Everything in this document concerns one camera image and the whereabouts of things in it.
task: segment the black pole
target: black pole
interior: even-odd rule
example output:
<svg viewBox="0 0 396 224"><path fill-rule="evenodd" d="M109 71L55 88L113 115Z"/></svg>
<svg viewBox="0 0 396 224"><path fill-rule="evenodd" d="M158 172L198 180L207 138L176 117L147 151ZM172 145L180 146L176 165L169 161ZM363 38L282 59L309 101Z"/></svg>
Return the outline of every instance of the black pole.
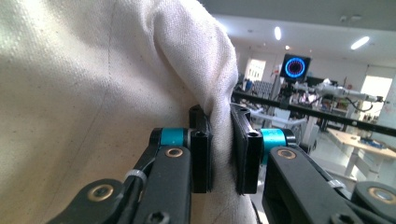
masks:
<svg viewBox="0 0 396 224"><path fill-rule="evenodd" d="M279 107L281 109L298 111L298 112L301 112L302 114L306 114L308 116L332 120L332 121L335 121L338 123L357 127L357 128L363 129L363 130L373 131L376 133L383 133L383 134L390 135L390 136L396 136L396 129L392 129L392 128L388 128L388 127L384 127L384 126L380 126L380 125L376 125L376 124L372 124L372 123L367 123L367 122L363 122L363 121L356 120L356 119L342 118L342 117L336 116L334 114L313 110L311 108L302 107L299 105L281 104L280 102L277 102L277 101L262 99L262 98L259 98L259 97L253 96L253 95L246 94L241 91L234 91L233 97L240 98L240 99L246 99L246 100L249 100L250 102L256 103L256 104L269 105L269 106Z"/></svg>

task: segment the white cloth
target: white cloth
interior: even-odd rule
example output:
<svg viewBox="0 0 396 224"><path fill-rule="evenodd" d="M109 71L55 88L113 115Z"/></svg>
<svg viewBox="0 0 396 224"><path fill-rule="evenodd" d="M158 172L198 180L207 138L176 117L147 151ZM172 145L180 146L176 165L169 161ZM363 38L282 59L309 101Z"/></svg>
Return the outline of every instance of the white cloth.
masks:
<svg viewBox="0 0 396 224"><path fill-rule="evenodd" d="M233 46L195 1L5 0L0 6L0 223L42 223L85 185L123 179L156 127L213 128L214 190L192 223L254 223L235 192Z"/></svg>

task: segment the teal joint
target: teal joint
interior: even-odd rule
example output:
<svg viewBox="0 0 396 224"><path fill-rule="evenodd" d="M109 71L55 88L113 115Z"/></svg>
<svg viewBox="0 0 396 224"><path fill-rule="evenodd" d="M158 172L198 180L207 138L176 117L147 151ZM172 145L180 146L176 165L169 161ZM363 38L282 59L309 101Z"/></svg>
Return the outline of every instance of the teal joint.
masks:
<svg viewBox="0 0 396 224"><path fill-rule="evenodd" d="M262 143L264 145L264 156L262 158L262 164L267 164L268 157L271 149L274 147L286 147L286 137L280 129L261 129L262 131Z"/></svg>
<svg viewBox="0 0 396 224"><path fill-rule="evenodd" d="M161 133L161 146L182 147L184 130L182 128L164 128Z"/></svg>

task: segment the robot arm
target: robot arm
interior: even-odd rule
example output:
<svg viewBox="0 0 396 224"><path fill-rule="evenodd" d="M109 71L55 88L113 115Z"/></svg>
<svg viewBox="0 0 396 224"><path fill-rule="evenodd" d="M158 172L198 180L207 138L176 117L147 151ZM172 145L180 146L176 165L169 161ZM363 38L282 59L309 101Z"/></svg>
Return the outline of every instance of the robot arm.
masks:
<svg viewBox="0 0 396 224"><path fill-rule="evenodd" d="M319 96L332 95L337 98L349 98L354 100L363 100L368 102L384 102L382 96L373 96L359 91L347 90L344 87L333 86L329 79L325 79L315 88L309 88L306 84L295 83L294 89L298 91L313 91Z"/></svg>
<svg viewBox="0 0 396 224"><path fill-rule="evenodd" d="M236 192L256 193L260 166L266 163L262 206L269 223L396 222L396 189L360 182L349 197L298 147L290 130L255 130L250 112L240 105L231 105L231 113ZM188 130L152 131L124 183L92 182L49 224L189 223L191 193L212 189L210 143L208 118L194 106Z"/></svg>

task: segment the blue ring light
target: blue ring light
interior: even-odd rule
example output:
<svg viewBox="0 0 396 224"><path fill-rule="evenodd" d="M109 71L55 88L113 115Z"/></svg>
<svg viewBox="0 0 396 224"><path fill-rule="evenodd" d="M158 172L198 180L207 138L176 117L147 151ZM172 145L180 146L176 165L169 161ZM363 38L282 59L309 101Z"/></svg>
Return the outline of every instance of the blue ring light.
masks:
<svg viewBox="0 0 396 224"><path fill-rule="evenodd" d="M290 71L291 66L299 66L298 71ZM300 77L305 71L305 62L300 58L291 58L285 66L285 72L289 77Z"/></svg>

